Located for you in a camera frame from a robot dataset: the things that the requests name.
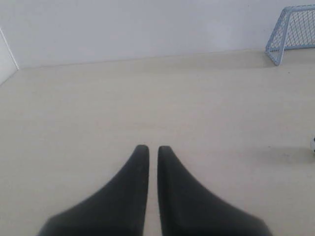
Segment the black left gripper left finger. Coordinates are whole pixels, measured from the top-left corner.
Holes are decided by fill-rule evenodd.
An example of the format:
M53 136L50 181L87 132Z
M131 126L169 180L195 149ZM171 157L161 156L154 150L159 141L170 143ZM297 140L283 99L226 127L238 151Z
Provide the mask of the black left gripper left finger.
M137 145L120 171L96 193L51 217L40 236L141 236L149 186L149 148Z

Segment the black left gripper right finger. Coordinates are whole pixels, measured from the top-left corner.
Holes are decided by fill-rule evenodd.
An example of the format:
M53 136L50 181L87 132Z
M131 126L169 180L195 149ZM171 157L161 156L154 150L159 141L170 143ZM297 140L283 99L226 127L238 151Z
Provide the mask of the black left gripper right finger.
M170 146L160 146L157 191L164 236L270 236L263 220L205 188Z

